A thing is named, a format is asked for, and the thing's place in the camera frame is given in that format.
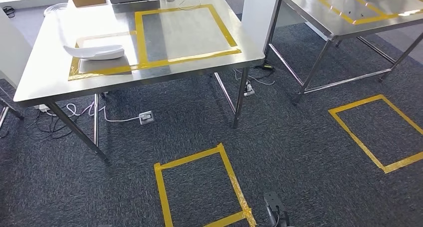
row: white wall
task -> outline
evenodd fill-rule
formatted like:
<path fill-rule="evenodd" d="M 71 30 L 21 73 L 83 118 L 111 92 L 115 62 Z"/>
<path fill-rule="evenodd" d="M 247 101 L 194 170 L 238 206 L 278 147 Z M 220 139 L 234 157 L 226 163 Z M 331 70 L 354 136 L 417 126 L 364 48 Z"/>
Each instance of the white wall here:
<path fill-rule="evenodd" d="M 5 78 L 16 88 L 31 50 L 32 47 L 8 16 L 0 11 L 0 78 Z"/>

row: white cable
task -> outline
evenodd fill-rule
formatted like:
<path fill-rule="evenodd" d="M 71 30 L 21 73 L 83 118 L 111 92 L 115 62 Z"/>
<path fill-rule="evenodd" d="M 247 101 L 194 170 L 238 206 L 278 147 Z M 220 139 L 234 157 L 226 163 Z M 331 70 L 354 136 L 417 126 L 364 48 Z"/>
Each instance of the white cable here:
<path fill-rule="evenodd" d="M 139 117 L 134 117 L 134 118 L 130 118 L 130 119 L 126 119 L 126 120 L 109 120 L 106 117 L 106 106 L 103 106 L 102 108 L 98 109 L 98 112 L 103 111 L 104 112 L 104 119 L 108 122 L 127 122 L 127 121 L 132 121 L 132 120 L 136 120 L 139 119 Z"/>
<path fill-rule="evenodd" d="M 81 112 L 81 114 L 77 114 L 76 113 L 76 106 L 75 106 L 75 104 L 73 104 L 73 103 L 68 103 L 67 105 L 66 105 L 66 108 L 72 113 L 72 115 L 68 115 L 68 117 L 72 117 L 72 116 L 80 116 L 80 115 L 82 115 L 82 114 L 84 114 L 88 109 L 90 109 L 90 111 L 91 111 L 91 108 L 92 108 L 92 106 L 94 105 L 94 102 L 93 103 L 91 103 L 91 105 L 89 105 L 87 108 L 85 108 L 82 112 Z M 51 113 L 49 113 L 49 112 L 46 112 L 47 113 L 47 115 L 50 115 L 50 116 L 56 116 L 55 114 L 51 114 Z"/>
<path fill-rule="evenodd" d="M 75 106 L 75 104 L 73 104 L 73 103 L 68 103 L 67 105 L 66 105 L 66 108 L 72 113 L 72 115 L 68 115 L 68 117 L 72 117 L 72 116 L 80 116 L 80 115 L 82 115 L 82 114 L 84 114 L 87 110 L 88 110 L 88 115 L 89 116 L 94 116 L 94 113 L 91 113 L 91 109 L 93 109 L 93 106 L 94 106 L 94 102 L 92 102 L 89 106 L 87 106 L 82 112 L 81 112 L 81 114 L 77 114 L 76 113 L 76 106 Z M 137 117 L 134 117 L 134 118 L 130 118 L 130 119 L 127 119 L 127 120 L 109 120 L 109 119 L 107 119 L 107 116 L 106 116 L 106 106 L 103 106 L 102 108 L 100 108 L 100 109 L 98 109 L 98 112 L 100 112 L 100 111 L 103 111 L 104 112 L 104 119 L 106 120 L 106 121 L 108 121 L 108 122 L 127 122 L 127 121 L 132 121 L 132 120 L 136 120 L 136 119 L 139 119 L 139 117 L 137 116 Z M 56 116 L 55 114 L 50 114 L 49 112 L 46 112 L 48 115 L 50 115 L 50 116 Z"/>
<path fill-rule="evenodd" d="M 197 9 L 201 6 L 201 0 L 198 0 L 198 4 L 194 5 L 194 6 L 189 6 L 187 8 L 182 8 L 181 5 L 185 2 L 186 0 L 183 0 L 181 3 L 178 4 L 178 8 L 181 10 L 194 10 Z"/>
<path fill-rule="evenodd" d="M 242 73 L 242 72 L 240 72 L 240 71 L 238 71 L 238 70 L 236 70 L 236 69 L 234 69 L 233 70 L 234 72 L 235 72 L 235 80 L 240 80 L 240 78 L 237 78 L 236 77 L 236 72 L 239 72 L 239 73 Z M 257 80 L 257 79 L 255 79 L 254 77 L 252 77 L 252 76 L 248 76 L 248 77 L 251 77 L 252 79 L 254 79 L 256 82 L 258 82 L 258 83 L 261 83 L 261 84 L 264 84 L 264 85 L 268 85 L 268 86 L 270 86 L 270 85 L 273 85 L 273 84 L 275 84 L 275 81 L 273 81 L 272 83 L 264 83 L 264 82 L 262 82 L 262 81 L 259 81 L 259 80 Z"/>

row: carpet floor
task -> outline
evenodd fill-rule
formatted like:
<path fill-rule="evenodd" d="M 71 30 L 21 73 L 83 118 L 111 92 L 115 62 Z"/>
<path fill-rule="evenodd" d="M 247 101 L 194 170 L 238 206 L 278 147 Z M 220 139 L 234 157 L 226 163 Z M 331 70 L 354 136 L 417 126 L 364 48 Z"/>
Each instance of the carpet floor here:
<path fill-rule="evenodd" d="M 371 35 L 388 54 L 400 52 Z M 305 79 L 324 41 L 304 24 L 279 28 L 274 45 Z M 238 129 L 212 77 L 199 76 L 110 92 L 102 99 L 109 119 L 127 119 L 152 110 L 155 122 L 108 123 L 100 115 L 100 148 L 105 165 L 71 134 L 49 137 L 31 126 L 37 112 L 24 109 L 25 120 L 8 115 L 0 132 L 0 226 L 113 227 L 164 226 L 153 165 L 215 147 L 222 142 L 240 188 L 260 227 L 270 226 L 263 194 L 276 191 L 298 227 L 421 226 L 423 161 L 385 174 L 328 112 L 383 94 L 423 127 L 423 69 L 411 58 L 385 82 L 377 77 L 305 95 L 293 106 L 299 86 L 271 54 L 276 72 L 252 81 Z M 389 67 L 356 39 L 330 48 L 312 85 L 317 86 Z M 253 69 L 255 77 L 268 72 Z M 234 72 L 221 77 L 233 100 Z M 78 110 L 92 96 L 60 102 Z M 423 138 L 383 102 L 339 113 L 353 133 L 383 165 L 423 151 Z M 48 129 L 51 117 L 39 126 Z M 92 117 L 78 125 L 92 136 Z M 67 128 L 54 136 L 66 133 Z M 163 171 L 175 226 L 197 227 L 240 211 L 219 156 L 211 155 Z M 241 220 L 231 226 L 248 226 Z"/>

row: yellow tape rectangle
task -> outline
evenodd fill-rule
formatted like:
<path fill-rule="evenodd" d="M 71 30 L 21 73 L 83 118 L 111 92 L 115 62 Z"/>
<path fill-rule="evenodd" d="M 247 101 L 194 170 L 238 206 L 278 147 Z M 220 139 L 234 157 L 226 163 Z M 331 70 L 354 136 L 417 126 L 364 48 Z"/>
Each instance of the yellow tape rectangle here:
<path fill-rule="evenodd" d="M 401 167 L 410 165 L 416 161 L 423 159 L 423 152 L 417 153 L 415 155 L 412 155 L 410 157 L 407 157 L 405 159 L 402 159 L 400 161 L 397 161 L 395 163 L 389 164 L 387 166 L 384 166 L 373 153 L 369 150 L 369 148 L 366 147 L 366 145 L 356 136 L 354 133 L 348 128 L 348 126 L 345 124 L 344 121 L 341 120 L 341 118 L 338 116 L 338 112 L 342 112 L 372 101 L 376 100 L 383 100 L 385 103 L 387 103 L 392 109 L 395 110 L 405 121 L 407 121 L 411 126 L 413 126 L 420 134 L 423 135 L 423 130 L 414 122 L 412 121 L 408 116 L 406 116 L 398 107 L 396 107 L 392 102 L 390 102 L 384 95 L 376 95 L 369 98 L 366 98 L 364 100 L 356 101 L 353 103 L 350 103 L 348 105 L 340 106 L 337 108 L 333 108 L 329 110 L 329 113 L 332 115 L 332 117 L 341 125 L 341 127 L 351 136 L 351 138 L 360 146 L 360 148 L 364 151 L 364 153 L 369 156 L 369 158 L 376 164 L 377 167 L 382 169 L 385 174 L 395 171 Z"/>
<path fill-rule="evenodd" d="M 229 158 L 226 154 L 226 151 L 224 150 L 223 144 L 220 143 L 215 148 L 212 148 L 203 152 L 199 152 L 199 153 L 169 162 L 164 165 L 161 165 L 160 163 L 156 163 L 154 165 L 154 171 L 156 173 L 156 179 L 157 179 L 157 188 L 159 190 L 159 196 L 160 196 L 160 201 L 162 204 L 163 217 L 165 220 L 166 227 L 173 227 L 173 223 L 172 223 L 172 217 L 170 213 L 168 197 L 166 194 L 166 188 L 165 188 L 165 184 L 163 180 L 162 170 L 173 168 L 173 167 L 176 167 L 191 161 L 195 161 L 200 158 L 217 154 L 217 153 L 219 153 L 220 157 L 222 158 L 226 172 L 229 176 L 230 182 L 233 186 L 233 190 L 235 191 L 239 204 L 241 205 L 242 211 L 236 214 L 233 214 L 231 216 L 222 218 L 216 222 L 210 223 L 206 225 L 206 227 L 224 227 L 242 219 L 247 219 L 250 227 L 254 227 L 257 225 L 252 215 L 251 209 L 248 207 L 247 201 L 245 200 L 244 194 L 241 191 L 241 187 L 239 186 L 238 180 L 236 179 L 235 172 L 233 171 L 233 168 L 230 165 Z"/>
<path fill-rule="evenodd" d="M 328 3 L 329 0 L 319 0 L 319 1 L 324 6 L 328 7 L 330 10 L 332 10 L 334 13 L 336 13 L 337 15 L 339 15 L 340 17 L 342 17 L 345 21 L 347 21 L 348 23 L 353 24 L 353 25 L 359 25 L 359 24 L 365 24 L 365 23 L 370 23 L 370 22 L 382 21 L 382 20 L 387 20 L 387 19 L 399 17 L 399 16 L 406 16 L 406 15 L 423 13 L 423 9 L 418 9 L 418 10 L 404 11 L 403 13 L 387 14 L 387 13 L 383 12 L 382 10 L 378 9 L 377 7 L 371 5 L 370 3 L 368 3 L 365 0 L 355 0 L 358 3 L 360 3 L 361 5 L 367 7 L 368 9 L 370 9 L 372 11 L 374 11 L 379 16 L 374 16 L 374 17 L 369 17 L 369 18 L 362 18 L 362 19 L 352 20 L 348 15 L 346 15 L 345 13 L 342 13 L 341 11 L 339 11 L 338 9 L 336 9 L 333 5 L 330 5 Z"/>
<path fill-rule="evenodd" d="M 206 8 L 210 11 L 211 15 L 213 16 L 213 19 L 215 20 L 217 26 L 219 27 L 220 31 L 224 35 L 226 41 L 228 42 L 230 49 L 223 50 L 223 51 L 216 51 L 216 52 L 210 52 L 210 53 L 203 53 L 198 55 L 192 55 L 192 56 L 184 56 L 179 58 L 173 58 L 173 59 L 167 59 L 167 60 L 158 60 L 158 61 L 149 61 L 148 55 L 147 55 L 147 46 L 145 41 L 145 35 L 144 35 L 144 24 L 143 24 L 143 15 L 149 15 L 149 14 L 157 14 L 157 13 L 164 13 L 164 12 L 173 12 L 173 11 L 186 11 L 180 8 L 167 8 L 167 9 L 154 9 L 154 10 L 147 10 L 147 11 L 138 11 L 135 12 L 135 30 L 130 32 L 121 32 L 121 33 L 112 33 L 108 35 L 99 35 L 99 36 L 91 36 L 91 37 L 84 37 L 78 39 L 78 43 L 82 44 L 85 40 L 90 39 L 97 39 L 97 38 L 105 38 L 110 36 L 120 36 L 120 35 L 136 35 L 137 40 L 137 46 L 138 46 L 138 59 L 139 63 L 135 65 L 127 65 L 127 66 L 117 66 L 113 68 L 106 68 L 106 69 L 100 69 L 85 73 L 79 73 L 79 58 L 73 58 L 71 62 L 71 68 L 69 72 L 69 78 L 68 80 L 78 80 L 88 77 L 94 77 L 94 76 L 101 76 L 101 75 L 110 75 L 110 74 L 117 74 L 122 72 L 128 72 L 133 70 L 141 70 L 141 69 L 149 69 L 154 67 L 160 67 L 160 66 L 167 66 L 171 64 L 178 64 L 183 63 L 187 61 L 196 61 L 201 59 L 207 59 L 207 58 L 214 58 L 214 57 L 220 57 L 220 56 L 226 56 L 226 55 L 232 55 L 232 54 L 238 54 L 242 53 L 241 50 L 238 48 L 235 40 L 233 39 L 232 35 L 230 34 L 229 30 L 226 28 L 225 24 L 223 23 L 222 19 L 220 18 L 218 12 L 214 8 L 212 4 L 202 4 L 198 8 Z"/>

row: electrical outlet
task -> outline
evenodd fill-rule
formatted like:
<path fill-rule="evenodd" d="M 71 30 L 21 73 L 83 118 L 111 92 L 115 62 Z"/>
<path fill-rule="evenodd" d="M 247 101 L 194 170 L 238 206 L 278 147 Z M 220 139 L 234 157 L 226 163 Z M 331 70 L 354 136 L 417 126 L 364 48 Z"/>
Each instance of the electrical outlet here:
<path fill-rule="evenodd" d="M 255 91 L 253 90 L 251 84 L 249 83 L 245 86 L 244 96 L 250 96 L 253 94 L 255 94 Z"/>
<path fill-rule="evenodd" d="M 147 123 L 153 122 L 154 121 L 154 116 L 153 116 L 153 112 L 152 111 L 147 111 L 144 113 L 140 113 L 138 115 L 138 117 L 140 118 L 140 124 L 141 125 L 145 125 Z"/>
<path fill-rule="evenodd" d="M 39 109 L 42 112 L 47 112 L 48 110 L 50 110 L 50 108 L 48 108 L 46 105 L 41 104 L 39 106 L 36 107 L 36 109 Z"/>

